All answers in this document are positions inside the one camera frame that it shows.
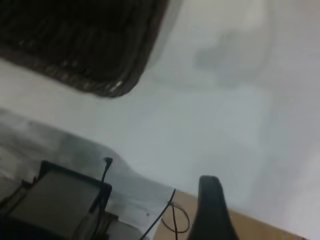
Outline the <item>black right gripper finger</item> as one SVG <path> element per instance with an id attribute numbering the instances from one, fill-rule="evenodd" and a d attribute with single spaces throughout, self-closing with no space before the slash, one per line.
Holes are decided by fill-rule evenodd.
<path id="1" fill-rule="evenodd" d="M 197 212 L 195 216 L 197 240 L 237 240 L 223 188 L 215 176 L 203 175 L 199 179 Z"/>

